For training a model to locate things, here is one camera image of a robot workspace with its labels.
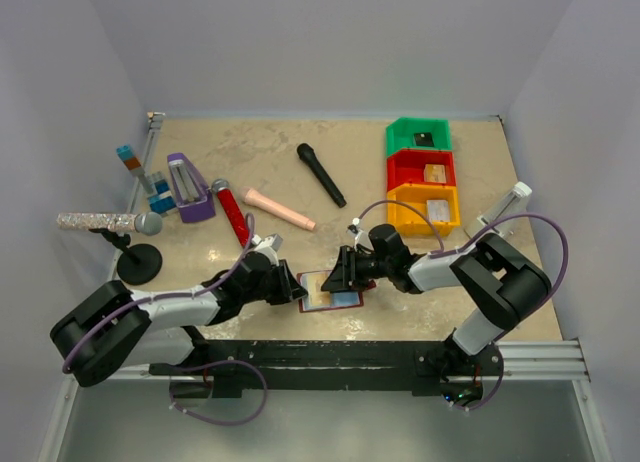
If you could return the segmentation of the red leather card holder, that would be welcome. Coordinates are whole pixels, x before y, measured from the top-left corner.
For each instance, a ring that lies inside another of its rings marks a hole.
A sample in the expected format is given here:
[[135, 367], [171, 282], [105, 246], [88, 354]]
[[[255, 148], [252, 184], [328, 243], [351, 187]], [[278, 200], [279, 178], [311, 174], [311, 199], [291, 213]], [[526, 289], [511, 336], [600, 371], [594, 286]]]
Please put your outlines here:
[[299, 304], [301, 313], [325, 312], [333, 310], [358, 308], [364, 305], [364, 292], [376, 287], [375, 282], [371, 282], [363, 291], [348, 291], [330, 293], [321, 290], [322, 283], [329, 276], [329, 271], [311, 271], [298, 273], [297, 282], [307, 292], [302, 297]]

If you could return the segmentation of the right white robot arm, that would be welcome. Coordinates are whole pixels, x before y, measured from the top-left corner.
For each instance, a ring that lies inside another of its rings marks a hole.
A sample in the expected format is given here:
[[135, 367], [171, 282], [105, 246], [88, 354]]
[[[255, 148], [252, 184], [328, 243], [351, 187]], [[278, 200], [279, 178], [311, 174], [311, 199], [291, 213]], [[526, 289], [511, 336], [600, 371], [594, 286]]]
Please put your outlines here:
[[439, 257], [410, 252], [390, 224], [369, 231], [370, 250], [343, 246], [321, 285], [328, 293], [363, 291], [386, 279], [402, 293], [460, 286], [476, 309], [449, 337], [447, 366], [467, 374], [481, 351], [518, 326], [551, 292], [549, 277], [498, 234], [489, 232], [460, 254]]

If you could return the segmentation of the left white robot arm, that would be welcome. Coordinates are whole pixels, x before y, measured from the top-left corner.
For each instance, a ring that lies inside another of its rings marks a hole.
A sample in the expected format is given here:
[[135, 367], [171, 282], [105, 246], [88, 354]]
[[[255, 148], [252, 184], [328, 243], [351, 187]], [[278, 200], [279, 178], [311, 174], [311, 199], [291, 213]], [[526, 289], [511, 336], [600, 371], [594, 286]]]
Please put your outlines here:
[[221, 324], [253, 302], [282, 305], [307, 295], [286, 260], [273, 263], [250, 252], [231, 269], [176, 292], [136, 291], [108, 281], [59, 320], [50, 339], [63, 357], [62, 371], [82, 387], [136, 364], [174, 365], [195, 374], [208, 351], [188, 327]]

